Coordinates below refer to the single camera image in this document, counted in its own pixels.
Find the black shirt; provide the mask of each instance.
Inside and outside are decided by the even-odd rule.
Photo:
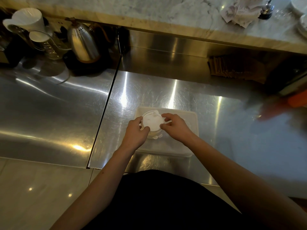
[[[202,185],[159,170],[124,175],[110,205],[83,229],[263,229]]]

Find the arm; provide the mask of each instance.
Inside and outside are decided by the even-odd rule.
[[[143,117],[138,117],[129,122],[121,146],[93,182],[54,223],[51,230],[79,230],[110,204],[132,155],[145,142],[150,131],[149,127],[140,130],[139,123],[142,119]]]
[[[178,115],[162,117],[172,122],[161,129],[195,154],[241,213],[274,229],[307,229],[307,214],[291,199],[204,142]]]

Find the hand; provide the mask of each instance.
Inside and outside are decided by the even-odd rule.
[[[175,140],[178,140],[186,145],[186,143],[189,142],[192,137],[196,136],[187,126],[185,121],[179,117],[179,115],[165,113],[161,116],[165,118],[164,121],[168,122],[171,120],[171,122],[160,124],[160,128],[166,131]]]
[[[131,152],[135,152],[147,139],[148,133],[150,131],[149,127],[145,127],[141,131],[141,120],[142,116],[137,117],[135,120],[130,120],[128,123],[128,127],[126,129],[126,133],[124,139],[122,140],[122,144],[120,148],[128,149]]]

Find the left hand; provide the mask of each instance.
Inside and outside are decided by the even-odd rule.
[[[126,150],[128,149],[133,154],[145,142],[148,133],[150,131],[150,128],[145,127],[143,130],[141,130],[141,126],[139,124],[141,123],[142,119],[143,117],[140,116],[137,117],[135,120],[129,121],[120,148]]]

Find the metal countertop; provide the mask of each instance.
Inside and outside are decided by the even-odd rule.
[[[86,168],[115,72],[73,77],[43,56],[1,68],[0,157]]]
[[[253,82],[213,76],[209,84],[201,84],[118,71],[88,166],[104,167],[138,106],[194,111],[200,138],[286,195],[307,198],[307,110],[260,122],[262,104]],[[126,172],[148,169],[217,185],[195,156],[136,152]]]

